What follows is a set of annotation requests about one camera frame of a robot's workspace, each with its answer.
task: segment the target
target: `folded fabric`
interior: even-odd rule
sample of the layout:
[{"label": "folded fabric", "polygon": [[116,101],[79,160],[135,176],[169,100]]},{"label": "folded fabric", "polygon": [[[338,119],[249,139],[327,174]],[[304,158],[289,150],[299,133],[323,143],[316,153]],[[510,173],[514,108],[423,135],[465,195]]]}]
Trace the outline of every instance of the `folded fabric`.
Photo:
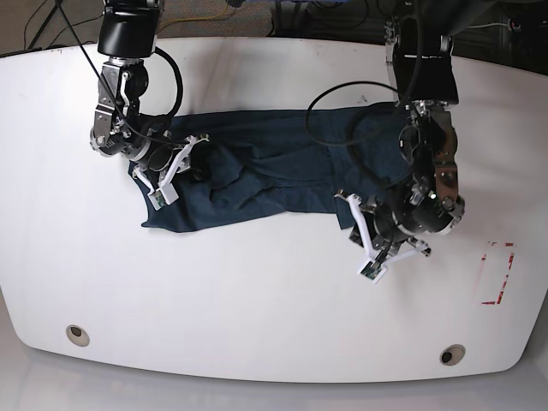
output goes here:
[{"label": "folded fabric", "polygon": [[[311,124],[329,141],[345,139],[351,117],[363,108],[316,110]],[[390,117],[392,103],[368,107],[356,136],[370,134],[381,122],[390,124],[356,148],[367,166],[387,181],[404,176],[408,165],[398,147],[405,115]],[[208,172],[201,181],[192,173],[176,175],[179,200],[155,211],[140,181],[148,220],[143,227],[190,232],[268,217],[279,212],[336,213],[342,228],[354,224],[348,206],[334,199],[338,189],[363,198],[377,186],[364,177],[344,147],[321,146],[304,129],[304,110],[235,111],[177,117],[174,140],[208,133],[191,153],[192,164]],[[133,170],[130,164],[129,173]]]}]

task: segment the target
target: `yellow cable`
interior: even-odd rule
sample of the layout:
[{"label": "yellow cable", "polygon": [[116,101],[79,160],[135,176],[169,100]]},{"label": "yellow cable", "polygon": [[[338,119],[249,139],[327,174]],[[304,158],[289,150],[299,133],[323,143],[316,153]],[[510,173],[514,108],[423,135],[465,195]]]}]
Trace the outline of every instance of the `yellow cable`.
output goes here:
[{"label": "yellow cable", "polygon": [[219,13],[218,15],[210,15],[210,16],[207,16],[207,17],[189,17],[189,18],[186,18],[186,19],[167,20],[167,21],[164,21],[162,24],[160,24],[160,29],[158,30],[158,33],[161,33],[167,27],[169,27],[173,24],[177,24],[177,23],[183,23],[183,22],[187,22],[187,21],[215,20],[215,19],[218,19],[220,17],[224,17],[227,14],[228,11],[229,11],[229,5],[226,4],[226,7],[224,8],[223,12]]}]

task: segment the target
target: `white tabletop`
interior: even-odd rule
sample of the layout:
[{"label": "white tabletop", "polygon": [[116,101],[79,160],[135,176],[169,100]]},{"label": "white tabletop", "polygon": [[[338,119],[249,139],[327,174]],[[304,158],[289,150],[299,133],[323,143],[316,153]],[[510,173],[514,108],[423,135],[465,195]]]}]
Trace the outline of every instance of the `white tabletop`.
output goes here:
[{"label": "white tabletop", "polygon": [[[384,49],[293,39],[173,39],[180,114],[303,109],[350,80],[387,81]],[[99,65],[104,57],[93,55]],[[122,159],[88,143],[97,81],[78,50],[0,61],[4,220],[0,285],[18,337],[54,353],[155,371],[297,382],[368,382],[495,372],[521,357],[548,288],[548,80],[455,59],[453,110],[467,214],[429,236],[430,259],[376,287],[335,216],[284,214],[190,235],[142,229]],[[142,111],[167,111],[170,69],[147,60]],[[320,107],[390,99],[356,87]],[[508,250],[514,263],[501,304]],[[488,255],[483,264],[482,256]],[[68,325],[91,337],[86,348]],[[441,352],[461,344],[457,366]]]}]

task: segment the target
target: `round hole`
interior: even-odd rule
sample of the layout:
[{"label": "round hole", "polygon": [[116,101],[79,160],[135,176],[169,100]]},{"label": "round hole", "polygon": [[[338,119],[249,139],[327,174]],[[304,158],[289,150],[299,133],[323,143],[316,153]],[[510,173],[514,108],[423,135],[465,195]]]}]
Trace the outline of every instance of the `round hole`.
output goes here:
[{"label": "round hole", "polygon": [[78,347],[87,347],[89,345],[89,336],[78,325],[69,325],[67,327],[67,337],[71,343]]},{"label": "round hole", "polygon": [[465,354],[466,349],[462,345],[451,345],[443,351],[439,356],[439,360],[445,366],[455,366],[461,362]]}]

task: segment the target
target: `dark blue cloth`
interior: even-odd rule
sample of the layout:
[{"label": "dark blue cloth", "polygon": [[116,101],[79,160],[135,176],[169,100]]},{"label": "dark blue cloth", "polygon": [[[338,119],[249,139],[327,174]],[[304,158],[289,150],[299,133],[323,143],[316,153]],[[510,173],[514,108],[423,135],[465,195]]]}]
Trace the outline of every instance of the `dark blue cloth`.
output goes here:
[{"label": "dark blue cloth", "polygon": [[[311,124],[327,140],[344,140],[350,118],[359,108],[316,110]],[[356,136],[371,132],[394,110],[392,103],[369,107]],[[268,217],[283,211],[336,213],[342,228],[354,224],[348,205],[333,198],[342,188],[363,198],[377,187],[352,163],[346,148],[312,141],[304,129],[304,110],[235,111],[177,117],[174,140],[208,133],[191,153],[192,163],[206,164],[211,176],[196,182],[191,173],[177,175],[180,199],[155,211],[146,193],[148,220],[143,227],[189,232]],[[406,118],[390,119],[382,133],[359,145],[360,156],[389,181],[407,172],[398,148]]]}]

